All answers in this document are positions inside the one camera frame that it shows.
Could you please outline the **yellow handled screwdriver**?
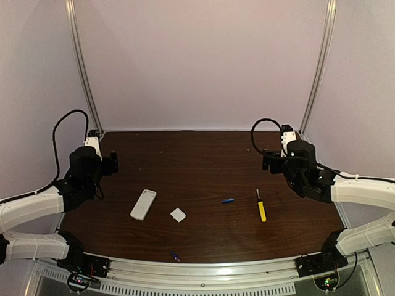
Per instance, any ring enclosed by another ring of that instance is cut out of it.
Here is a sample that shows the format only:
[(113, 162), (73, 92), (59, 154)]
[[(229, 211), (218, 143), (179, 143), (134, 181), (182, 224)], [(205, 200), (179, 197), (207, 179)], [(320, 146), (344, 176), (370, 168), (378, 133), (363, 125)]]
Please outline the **yellow handled screwdriver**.
[(263, 200), (260, 197), (260, 192), (258, 189), (256, 189), (256, 195), (257, 195), (257, 205), (259, 209), (259, 215), (260, 215), (260, 220), (261, 222), (266, 222), (267, 221), (267, 216), (264, 208), (264, 203)]

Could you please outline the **white remote control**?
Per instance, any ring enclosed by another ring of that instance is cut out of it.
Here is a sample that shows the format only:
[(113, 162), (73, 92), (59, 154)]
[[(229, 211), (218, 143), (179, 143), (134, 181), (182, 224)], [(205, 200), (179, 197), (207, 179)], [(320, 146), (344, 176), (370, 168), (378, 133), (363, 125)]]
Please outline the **white remote control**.
[(157, 196), (157, 192), (144, 189), (130, 212), (130, 217), (143, 221)]

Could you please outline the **blue battery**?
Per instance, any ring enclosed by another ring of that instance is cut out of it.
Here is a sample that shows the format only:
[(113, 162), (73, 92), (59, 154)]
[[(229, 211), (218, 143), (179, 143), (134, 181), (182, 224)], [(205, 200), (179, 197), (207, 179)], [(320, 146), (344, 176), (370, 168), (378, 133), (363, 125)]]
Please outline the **blue battery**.
[(228, 204), (228, 203), (231, 203), (231, 202), (234, 202), (234, 201), (235, 201), (234, 198), (229, 198), (229, 199), (222, 200), (222, 203), (223, 204)]

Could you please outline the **white battery cover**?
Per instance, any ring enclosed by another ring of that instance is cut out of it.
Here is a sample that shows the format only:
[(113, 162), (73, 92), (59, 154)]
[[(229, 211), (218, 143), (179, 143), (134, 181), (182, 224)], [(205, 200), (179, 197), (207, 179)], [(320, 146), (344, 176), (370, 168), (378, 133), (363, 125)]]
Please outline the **white battery cover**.
[(186, 218), (186, 214), (184, 211), (182, 211), (180, 208), (174, 209), (170, 213), (171, 217), (177, 221), (178, 223), (182, 222)]

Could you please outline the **purple battery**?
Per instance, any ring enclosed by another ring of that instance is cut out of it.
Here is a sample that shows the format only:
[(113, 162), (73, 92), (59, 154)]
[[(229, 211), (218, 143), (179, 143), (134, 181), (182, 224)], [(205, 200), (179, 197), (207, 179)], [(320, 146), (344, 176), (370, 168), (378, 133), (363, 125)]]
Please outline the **purple battery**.
[(175, 252), (170, 252), (170, 254), (176, 262), (180, 262), (180, 257)]

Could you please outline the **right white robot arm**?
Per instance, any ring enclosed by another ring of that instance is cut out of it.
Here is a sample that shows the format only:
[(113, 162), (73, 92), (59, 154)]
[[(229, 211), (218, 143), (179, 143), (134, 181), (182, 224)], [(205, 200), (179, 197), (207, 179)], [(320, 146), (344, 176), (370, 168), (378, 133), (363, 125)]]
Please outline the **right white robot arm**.
[(345, 257), (394, 241), (394, 180), (352, 175), (316, 161), (314, 145), (293, 140), (261, 151), (263, 168), (282, 174), (299, 196), (335, 204), (345, 228), (330, 234), (322, 253)]

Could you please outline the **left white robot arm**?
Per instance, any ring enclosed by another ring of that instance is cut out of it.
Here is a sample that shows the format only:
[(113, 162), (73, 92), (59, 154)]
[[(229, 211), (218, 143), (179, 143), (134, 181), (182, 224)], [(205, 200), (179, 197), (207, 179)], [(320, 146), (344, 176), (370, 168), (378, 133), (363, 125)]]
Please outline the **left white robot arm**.
[(76, 210), (87, 200), (102, 199), (101, 179), (119, 172), (116, 152), (101, 157), (92, 146), (70, 154), (63, 179), (37, 192), (1, 201), (1, 262), (15, 259), (53, 258), (76, 268), (84, 262), (83, 244), (69, 232), (25, 234), (11, 229), (44, 216)]

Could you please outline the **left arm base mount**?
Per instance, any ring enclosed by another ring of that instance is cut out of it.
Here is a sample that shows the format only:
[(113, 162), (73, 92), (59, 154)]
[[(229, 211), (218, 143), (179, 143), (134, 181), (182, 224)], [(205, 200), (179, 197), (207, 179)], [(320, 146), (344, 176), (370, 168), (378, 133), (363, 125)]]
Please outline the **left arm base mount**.
[(70, 273), (66, 280), (67, 287), (72, 292), (81, 294), (101, 285), (101, 279), (107, 277), (110, 259), (82, 253), (76, 257), (56, 259), (56, 264)]

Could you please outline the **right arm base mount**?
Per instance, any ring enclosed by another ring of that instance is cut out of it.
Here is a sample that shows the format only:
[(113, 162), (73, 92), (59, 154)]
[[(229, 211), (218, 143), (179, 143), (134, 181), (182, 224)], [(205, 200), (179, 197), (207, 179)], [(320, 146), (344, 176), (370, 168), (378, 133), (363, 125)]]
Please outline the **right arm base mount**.
[(320, 252), (297, 257), (295, 265), (300, 278), (312, 276), (316, 288), (329, 293), (340, 287), (339, 269), (347, 266), (348, 260), (329, 252)]

